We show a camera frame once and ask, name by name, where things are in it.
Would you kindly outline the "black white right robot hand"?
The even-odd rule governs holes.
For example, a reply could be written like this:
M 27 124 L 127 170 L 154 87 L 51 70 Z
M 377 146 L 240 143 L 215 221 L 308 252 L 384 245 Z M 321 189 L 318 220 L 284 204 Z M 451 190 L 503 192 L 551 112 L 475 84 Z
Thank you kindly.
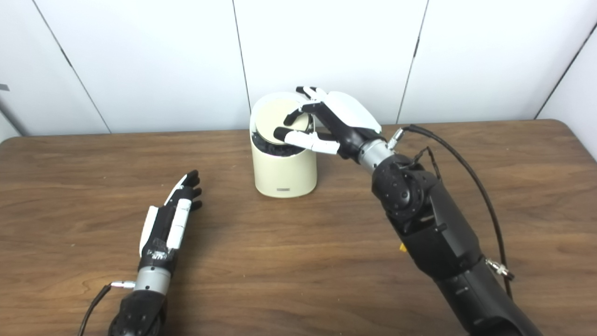
M 349 94 L 338 91 L 326 93 L 313 86 L 298 86 L 296 91 L 309 100 L 287 114 L 282 127 L 275 128 L 273 136 L 276 140 L 318 153 L 337 154 L 342 159 L 355 162 L 358 162 L 367 143 L 382 140 L 381 125 Z M 290 128 L 298 117 L 305 114 L 316 117 L 329 133 Z

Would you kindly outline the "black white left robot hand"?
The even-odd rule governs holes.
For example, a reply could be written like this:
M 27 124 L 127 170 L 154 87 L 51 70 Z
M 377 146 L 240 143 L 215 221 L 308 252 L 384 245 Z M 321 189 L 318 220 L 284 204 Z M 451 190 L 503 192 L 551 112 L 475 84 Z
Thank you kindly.
M 188 217 L 202 207 L 201 194 L 200 174 L 192 170 L 177 182 L 162 206 L 149 207 L 141 230 L 137 270 L 153 267 L 174 274 Z

